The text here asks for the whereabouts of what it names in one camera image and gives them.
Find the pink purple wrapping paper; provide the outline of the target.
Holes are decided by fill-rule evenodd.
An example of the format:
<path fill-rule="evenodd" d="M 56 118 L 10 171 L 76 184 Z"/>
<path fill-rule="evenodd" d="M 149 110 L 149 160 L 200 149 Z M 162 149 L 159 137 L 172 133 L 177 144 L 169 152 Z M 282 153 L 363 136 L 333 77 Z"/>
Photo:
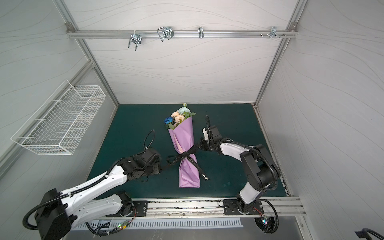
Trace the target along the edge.
<path fill-rule="evenodd" d="M 175 129 L 168 129 L 168 131 L 178 154 L 188 151 L 195 144 L 192 117 L 184 120 Z M 179 166 L 179 187 L 200 187 L 200 173 L 187 158 L 184 158 Z"/>

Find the mint fake flower stem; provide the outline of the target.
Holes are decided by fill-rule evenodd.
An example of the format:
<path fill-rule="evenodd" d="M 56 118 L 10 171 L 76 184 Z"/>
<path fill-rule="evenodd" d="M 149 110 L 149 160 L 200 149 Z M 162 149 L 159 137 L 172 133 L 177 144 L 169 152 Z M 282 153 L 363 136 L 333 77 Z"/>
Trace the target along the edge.
<path fill-rule="evenodd" d="M 185 117 L 185 119 L 194 116 L 196 113 L 191 112 L 191 110 L 188 108 L 187 103 L 183 103 L 183 106 L 178 109 L 178 113 Z"/>

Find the blue fake flower stem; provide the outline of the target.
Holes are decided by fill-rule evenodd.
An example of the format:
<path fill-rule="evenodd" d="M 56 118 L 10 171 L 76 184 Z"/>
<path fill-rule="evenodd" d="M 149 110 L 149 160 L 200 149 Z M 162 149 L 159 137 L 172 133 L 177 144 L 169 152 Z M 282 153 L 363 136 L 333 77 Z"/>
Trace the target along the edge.
<path fill-rule="evenodd" d="M 175 123 L 175 120 L 174 120 L 174 118 L 172 118 L 172 117 L 167 117 L 167 118 L 165 118 L 165 120 L 164 120 L 164 124 L 165 124 L 165 126 L 166 126 L 167 129 L 170 128 L 169 125 L 173 125 L 174 123 Z"/>

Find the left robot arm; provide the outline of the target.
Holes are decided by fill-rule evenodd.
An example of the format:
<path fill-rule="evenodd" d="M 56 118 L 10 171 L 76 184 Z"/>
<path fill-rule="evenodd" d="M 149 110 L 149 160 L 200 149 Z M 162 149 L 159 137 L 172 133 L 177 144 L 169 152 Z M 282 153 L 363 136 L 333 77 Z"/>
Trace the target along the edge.
<path fill-rule="evenodd" d="M 39 205 L 29 210 L 22 224 L 38 231 L 43 240 L 60 240 L 70 230 L 99 217 L 134 215 L 137 207 L 125 191 L 98 200 L 103 193 L 129 181 L 160 173 L 161 155 L 153 148 L 121 158 L 101 175 L 83 184 L 45 193 Z"/>

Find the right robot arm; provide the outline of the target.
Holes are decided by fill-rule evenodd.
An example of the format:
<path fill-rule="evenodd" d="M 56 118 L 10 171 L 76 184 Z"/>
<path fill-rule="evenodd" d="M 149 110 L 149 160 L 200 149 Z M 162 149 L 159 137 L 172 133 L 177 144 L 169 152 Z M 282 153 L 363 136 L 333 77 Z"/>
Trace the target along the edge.
<path fill-rule="evenodd" d="M 264 145 L 249 146 L 223 138 L 216 126 L 202 130 L 200 145 L 205 151 L 218 152 L 242 163 L 247 183 L 239 192 L 238 208 L 249 207 L 269 190 L 275 190 L 281 176 L 280 170 Z"/>

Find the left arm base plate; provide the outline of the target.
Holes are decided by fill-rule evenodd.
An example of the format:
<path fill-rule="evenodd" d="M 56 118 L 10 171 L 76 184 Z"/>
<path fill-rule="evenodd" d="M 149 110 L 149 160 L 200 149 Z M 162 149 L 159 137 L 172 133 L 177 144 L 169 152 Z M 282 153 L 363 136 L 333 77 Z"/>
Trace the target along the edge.
<path fill-rule="evenodd" d="M 148 201 L 131 201 L 122 205 L 116 214 L 106 215 L 108 218 L 123 217 L 145 217 L 147 214 Z"/>

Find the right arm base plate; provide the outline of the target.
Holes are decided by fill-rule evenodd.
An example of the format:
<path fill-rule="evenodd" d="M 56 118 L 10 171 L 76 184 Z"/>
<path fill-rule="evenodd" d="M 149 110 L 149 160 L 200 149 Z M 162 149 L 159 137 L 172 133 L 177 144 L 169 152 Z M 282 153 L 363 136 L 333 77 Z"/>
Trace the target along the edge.
<path fill-rule="evenodd" d="M 224 214 L 232 215 L 264 215 L 264 209 L 261 203 L 254 201 L 245 204 L 240 198 L 219 200 L 219 207 L 224 209 Z"/>

